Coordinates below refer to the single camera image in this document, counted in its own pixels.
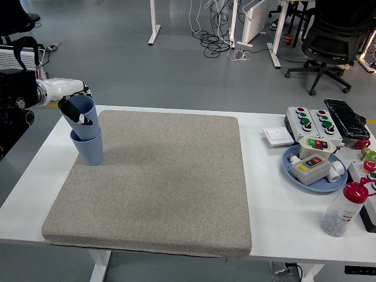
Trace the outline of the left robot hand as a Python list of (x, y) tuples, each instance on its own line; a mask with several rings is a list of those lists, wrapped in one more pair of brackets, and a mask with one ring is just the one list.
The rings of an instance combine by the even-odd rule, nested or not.
[(92, 98), (91, 91), (81, 80), (51, 78), (36, 80), (37, 97), (36, 107), (46, 106), (50, 102), (58, 102), (58, 108), (70, 120), (79, 125), (93, 125), (93, 121), (86, 117), (83, 110), (79, 110), (70, 101), (75, 96), (88, 96)]

